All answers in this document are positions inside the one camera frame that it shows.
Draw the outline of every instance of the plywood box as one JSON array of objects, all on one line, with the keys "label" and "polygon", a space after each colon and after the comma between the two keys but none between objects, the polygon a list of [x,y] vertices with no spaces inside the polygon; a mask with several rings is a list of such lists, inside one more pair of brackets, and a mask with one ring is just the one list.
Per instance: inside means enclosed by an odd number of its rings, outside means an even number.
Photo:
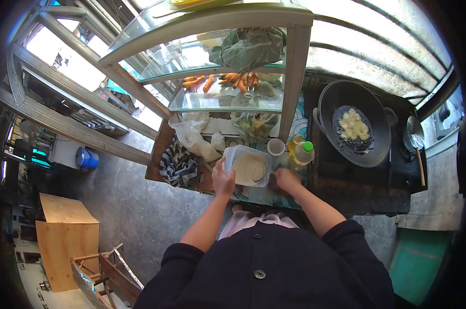
[{"label": "plywood box", "polygon": [[[99,221],[81,201],[40,193],[46,222],[36,221],[40,257],[53,292],[77,289],[70,258],[99,253]],[[84,264],[99,272],[97,259]]]}]

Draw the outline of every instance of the concrete floor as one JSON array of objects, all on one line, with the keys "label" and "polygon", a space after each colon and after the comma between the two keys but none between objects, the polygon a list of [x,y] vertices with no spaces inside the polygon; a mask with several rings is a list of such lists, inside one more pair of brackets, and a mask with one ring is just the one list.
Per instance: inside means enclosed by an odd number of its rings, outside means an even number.
[{"label": "concrete floor", "polygon": [[[131,132],[120,140],[151,152],[153,141]],[[146,166],[99,152],[92,172],[76,171],[64,181],[66,197],[79,199],[101,223],[99,250],[124,243],[122,255],[145,284],[160,269],[164,251],[180,240],[212,196],[144,178]],[[224,214],[222,226],[231,217]],[[376,256],[389,267],[396,245],[394,218],[357,216]]]}]

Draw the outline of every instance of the flour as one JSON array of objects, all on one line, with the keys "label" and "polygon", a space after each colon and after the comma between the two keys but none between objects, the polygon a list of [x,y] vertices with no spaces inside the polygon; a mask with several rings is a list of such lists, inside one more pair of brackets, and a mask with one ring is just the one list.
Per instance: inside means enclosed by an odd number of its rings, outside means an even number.
[{"label": "flour", "polygon": [[236,171],[236,182],[246,186],[256,185],[267,173],[266,159],[258,154],[235,158],[231,168]]}]

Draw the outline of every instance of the green mat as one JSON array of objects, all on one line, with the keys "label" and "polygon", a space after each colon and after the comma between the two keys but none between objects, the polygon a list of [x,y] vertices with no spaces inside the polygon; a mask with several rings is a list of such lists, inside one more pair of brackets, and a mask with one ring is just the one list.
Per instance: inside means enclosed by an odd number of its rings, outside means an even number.
[{"label": "green mat", "polygon": [[398,233],[389,276],[394,293],[418,306],[439,272],[453,232],[399,228]]}]

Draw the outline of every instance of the person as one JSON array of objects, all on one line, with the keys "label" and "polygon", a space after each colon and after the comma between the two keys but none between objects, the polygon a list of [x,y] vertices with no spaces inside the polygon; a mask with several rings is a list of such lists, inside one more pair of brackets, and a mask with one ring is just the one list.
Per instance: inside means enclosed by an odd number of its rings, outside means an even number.
[{"label": "person", "polygon": [[235,189],[235,171],[226,176],[223,161],[213,168],[215,198],[166,250],[134,309],[394,307],[391,279],[364,229],[311,194],[291,170],[278,169],[277,184],[320,238],[280,214],[255,218],[237,209],[215,242]]}]

